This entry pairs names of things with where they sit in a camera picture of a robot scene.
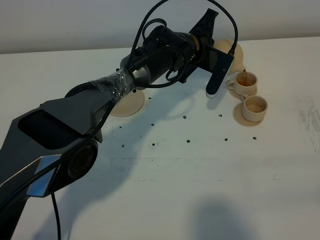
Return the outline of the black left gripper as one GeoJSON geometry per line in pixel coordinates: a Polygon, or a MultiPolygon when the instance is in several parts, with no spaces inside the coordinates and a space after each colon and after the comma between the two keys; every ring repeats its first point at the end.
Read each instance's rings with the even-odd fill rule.
{"type": "Polygon", "coordinates": [[[203,17],[195,24],[189,33],[184,34],[188,40],[191,40],[192,53],[188,60],[186,71],[183,72],[182,69],[178,70],[178,73],[182,75],[179,80],[180,83],[186,83],[187,78],[197,68],[213,74],[218,61],[217,51],[213,48],[215,43],[213,30],[217,16],[218,12],[208,8],[203,17]]]}

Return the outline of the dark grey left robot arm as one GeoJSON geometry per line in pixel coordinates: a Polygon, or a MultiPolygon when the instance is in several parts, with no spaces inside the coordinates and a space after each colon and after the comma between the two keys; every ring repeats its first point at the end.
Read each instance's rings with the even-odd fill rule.
{"type": "Polygon", "coordinates": [[[113,74],[80,84],[15,118],[0,150],[0,237],[9,240],[27,199],[46,197],[82,178],[93,166],[102,125],[116,104],[136,89],[184,82],[213,44],[217,12],[208,9],[188,32],[164,20],[113,74]],[[169,77],[172,72],[177,76],[169,77]]]}

